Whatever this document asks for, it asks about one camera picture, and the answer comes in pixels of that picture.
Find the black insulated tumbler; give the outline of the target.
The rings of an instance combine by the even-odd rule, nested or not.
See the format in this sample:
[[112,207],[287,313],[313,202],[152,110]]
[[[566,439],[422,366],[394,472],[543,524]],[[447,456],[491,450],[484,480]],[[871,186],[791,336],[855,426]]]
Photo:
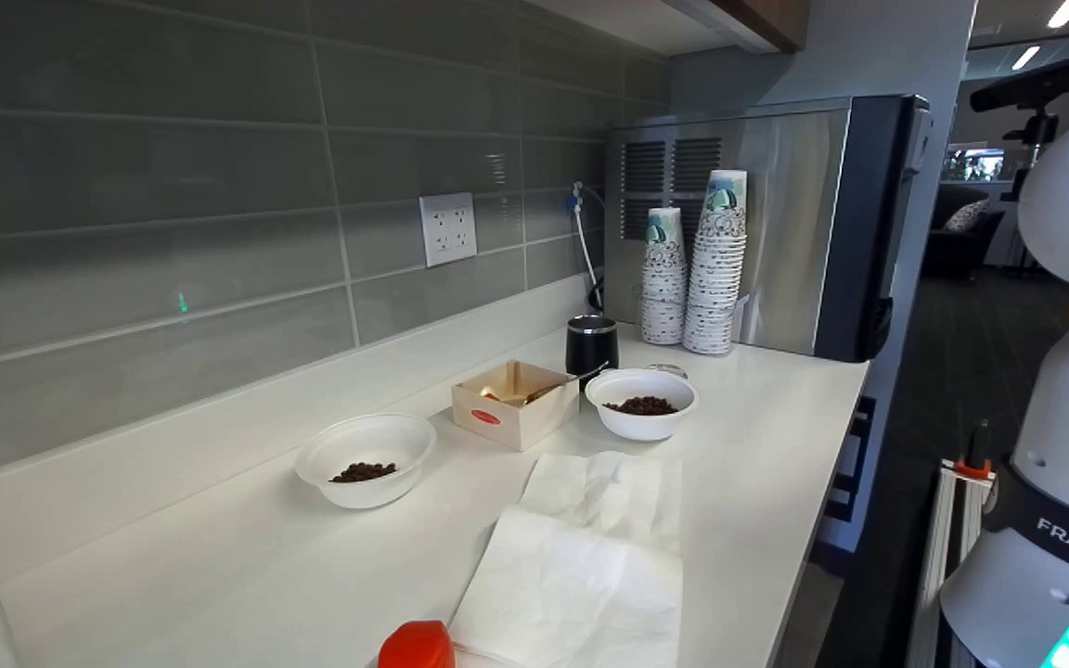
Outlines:
[[566,366],[578,379],[616,366],[616,324],[609,316],[588,313],[568,319]]

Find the small cardboard box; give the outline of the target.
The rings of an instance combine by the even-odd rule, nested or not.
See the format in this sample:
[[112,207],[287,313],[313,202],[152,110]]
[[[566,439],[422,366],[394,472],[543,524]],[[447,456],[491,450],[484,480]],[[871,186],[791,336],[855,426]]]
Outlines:
[[578,410],[573,373],[505,360],[452,386],[452,423],[503,450],[530,450]]

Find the white bowl with coffee beans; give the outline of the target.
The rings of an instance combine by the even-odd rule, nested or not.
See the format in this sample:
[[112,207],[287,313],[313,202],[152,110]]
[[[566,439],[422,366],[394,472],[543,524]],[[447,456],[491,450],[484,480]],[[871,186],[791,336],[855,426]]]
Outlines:
[[625,441],[663,441],[697,403],[693,386],[662,366],[611,366],[588,381],[600,426]]

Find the short patterned paper cup stack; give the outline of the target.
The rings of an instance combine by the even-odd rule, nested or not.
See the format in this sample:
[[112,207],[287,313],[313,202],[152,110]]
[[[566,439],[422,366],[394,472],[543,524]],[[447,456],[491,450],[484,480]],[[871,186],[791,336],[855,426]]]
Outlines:
[[683,212],[652,207],[642,252],[642,336],[649,346],[675,346],[683,336],[683,294]]

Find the tall patterned paper cup stack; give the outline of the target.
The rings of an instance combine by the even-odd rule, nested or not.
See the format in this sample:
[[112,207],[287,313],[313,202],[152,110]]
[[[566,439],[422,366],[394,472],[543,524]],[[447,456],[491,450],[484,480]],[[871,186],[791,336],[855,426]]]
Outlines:
[[734,346],[738,278],[745,249],[745,175],[712,169],[689,257],[683,346],[729,357]]

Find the white bowl few beans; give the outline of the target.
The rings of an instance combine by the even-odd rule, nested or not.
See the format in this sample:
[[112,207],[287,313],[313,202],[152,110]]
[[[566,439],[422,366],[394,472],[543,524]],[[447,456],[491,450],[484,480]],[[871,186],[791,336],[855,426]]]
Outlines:
[[334,507],[384,507],[417,489],[433,446],[422,415],[352,415],[306,441],[298,480]]

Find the white paper napkin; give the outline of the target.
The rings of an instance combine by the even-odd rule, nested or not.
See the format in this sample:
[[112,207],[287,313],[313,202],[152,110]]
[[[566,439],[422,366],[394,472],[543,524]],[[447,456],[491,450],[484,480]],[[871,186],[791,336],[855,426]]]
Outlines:
[[543,456],[452,611],[467,668],[680,668],[683,467]]

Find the red round lid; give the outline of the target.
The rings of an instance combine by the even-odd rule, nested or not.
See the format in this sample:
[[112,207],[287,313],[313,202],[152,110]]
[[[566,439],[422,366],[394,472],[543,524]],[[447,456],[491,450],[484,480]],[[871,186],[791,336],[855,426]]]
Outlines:
[[452,638],[437,618],[412,618],[401,624],[384,644],[379,644],[379,668],[452,668]]

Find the stainless steel appliance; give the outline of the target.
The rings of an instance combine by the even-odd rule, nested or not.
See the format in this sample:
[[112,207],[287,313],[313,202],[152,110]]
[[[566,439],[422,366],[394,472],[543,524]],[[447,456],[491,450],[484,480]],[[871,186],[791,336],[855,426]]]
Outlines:
[[892,269],[923,127],[928,102],[902,91],[620,127],[605,175],[609,313],[637,319],[647,215],[680,207],[683,252],[693,252],[710,175],[744,169],[745,263],[734,336],[871,360],[892,330]]

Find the white wall power outlet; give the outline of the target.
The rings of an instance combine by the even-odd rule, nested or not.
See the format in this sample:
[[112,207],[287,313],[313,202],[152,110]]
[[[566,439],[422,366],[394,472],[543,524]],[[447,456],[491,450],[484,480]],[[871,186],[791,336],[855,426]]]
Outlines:
[[477,202],[467,193],[437,193],[421,199],[422,261],[432,268],[467,261],[477,252]]

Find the red white stand post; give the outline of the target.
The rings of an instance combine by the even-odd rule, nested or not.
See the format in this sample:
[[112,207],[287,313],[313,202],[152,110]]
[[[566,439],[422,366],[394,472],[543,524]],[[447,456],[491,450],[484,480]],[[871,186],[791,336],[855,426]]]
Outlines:
[[943,461],[932,498],[928,550],[922,567],[922,609],[941,609],[943,581],[981,538],[985,504],[996,484],[993,463]]

